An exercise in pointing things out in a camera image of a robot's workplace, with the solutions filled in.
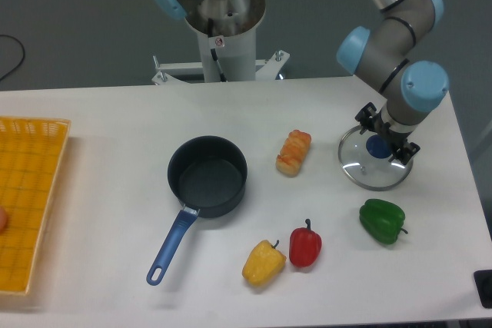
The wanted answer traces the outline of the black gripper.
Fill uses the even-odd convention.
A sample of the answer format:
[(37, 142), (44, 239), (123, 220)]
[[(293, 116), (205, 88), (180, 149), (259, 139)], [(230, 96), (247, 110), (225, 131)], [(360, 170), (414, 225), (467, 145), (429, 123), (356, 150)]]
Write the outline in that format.
[(389, 161), (407, 165), (421, 147), (409, 142), (408, 137), (417, 125), (405, 125), (394, 120), (386, 108), (379, 112), (372, 102), (367, 103), (355, 116), (359, 124), (359, 134), (374, 132), (371, 136), (371, 151), (391, 151)]

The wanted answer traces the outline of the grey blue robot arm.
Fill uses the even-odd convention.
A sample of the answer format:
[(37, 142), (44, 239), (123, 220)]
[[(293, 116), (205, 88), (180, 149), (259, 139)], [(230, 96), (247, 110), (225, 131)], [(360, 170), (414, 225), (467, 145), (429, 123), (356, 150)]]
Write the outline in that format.
[[(265, 0), (154, 0), (176, 20), (185, 20), (198, 38), (206, 81), (272, 78), (256, 65), (256, 30)], [(372, 131), (385, 157), (406, 164), (419, 147), (409, 135), (445, 97), (446, 71), (430, 61), (410, 62), (407, 53), (441, 20), (442, 0), (373, 0), (383, 20), (374, 30), (355, 28), (337, 50), (337, 62), (385, 98), (357, 114), (362, 131)]]

